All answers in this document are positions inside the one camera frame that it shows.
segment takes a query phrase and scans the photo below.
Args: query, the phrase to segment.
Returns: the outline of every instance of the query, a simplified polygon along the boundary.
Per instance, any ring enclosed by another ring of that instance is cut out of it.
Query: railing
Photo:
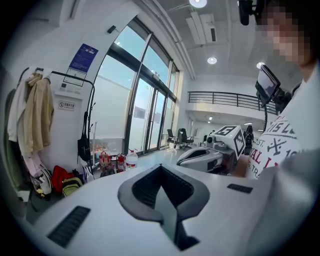
[[[188,94],[189,103],[220,104],[265,111],[264,107],[261,107],[259,98],[251,95],[221,91],[189,91]],[[278,115],[276,105],[273,102],[266,105],[266,111]]]

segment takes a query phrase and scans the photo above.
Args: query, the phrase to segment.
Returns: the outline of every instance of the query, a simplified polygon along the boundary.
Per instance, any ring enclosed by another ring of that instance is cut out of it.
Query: ceiling light
[[[189,0],[190,4],[197,8],[205,7],[207,4],[207,0]]]
[[[260,61],[260,62],[258,62],[258,64],[256,65],[256,67],[257,67],[258,69],[261,69],[261,66],[262,66],[262,65],[266,65],[266,64],[264,64],[263,62]]]
[[[217,60],[215,57],[210,57],[210,58],[208,58],[208,63],[209,63],[209,64],[216,64],[217,61],[218,61],[218,60]]]

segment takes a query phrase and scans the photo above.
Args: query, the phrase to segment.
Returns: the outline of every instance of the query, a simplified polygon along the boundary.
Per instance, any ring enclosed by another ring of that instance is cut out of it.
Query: beige jacket
[[[50,127],[53,120],[54,105],[50,80],[29,81],[29,93],[24,111],[25,152],[42,150],[50,145]]]

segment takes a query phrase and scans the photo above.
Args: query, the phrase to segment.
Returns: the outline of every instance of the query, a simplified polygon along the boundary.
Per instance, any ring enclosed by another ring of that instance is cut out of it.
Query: coat rack
[[[18,85],[20,84],[20,81],[21,81],[24,73],[25,73],[28,69],[29,69],[29,67],[27,67],[27,68],[22,72],[22,74],[20,75]],[[43,68],[40,68],[40,67],[37,67],[36,70],[43,71],[44,69],[43,69]],[[94,100],[95,90],[96,90],[96,89],[95,89],[95,85],[94,85],[91,81],[89,81],[89,80],[86,80],[86,79],[83,79],[83,78],[80,78],[80,77],[77,77],[77,76],[74,76],[74,75],[69,75],[69,74],[61,73],[61,72],[57,72],[57,71],[52,71],[51,74],[56,74],[56,75],[63,76],[63,77],[68,77],[68,78],[73,78],[73,79],[81,80],[81,81],[83,81],[83,82],[89,83],[89,84],[92,86],[91,91],[90,91],[90,96],[89,96],[88,105],[87,105],[87,108],[86,108],[86,111],[88,112],[87,136],[88,136],[88,144],[89,144],[89,146],[90,146],[90,119],[91,119],[91,110],[92,110],[92,108],[93,108],[93,100]],[[89,164],[90,164],[91,174],[93,175],[91,156],[90,156],[90,159],[89,159]]]

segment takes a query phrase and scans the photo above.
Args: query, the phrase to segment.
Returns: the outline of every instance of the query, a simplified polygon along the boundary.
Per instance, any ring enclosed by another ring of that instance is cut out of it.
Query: person
[[[252,149],[252,144],[254,142],[253,132],[254,132],[254,129],[252,128],[252,125],[249,125],[243,133],[243,137],[245,141],[245,148],[244,148],[243,154],[246,156],[249,156]]]
[[[250,154],[240,156],[235,176],[258,179],[263,169],[280,165],[301,151],[320,148],[316,9],[302,1],[271,0],[257,20],[273,48],[300,67],[303,81],[283,112],[253,144]]]

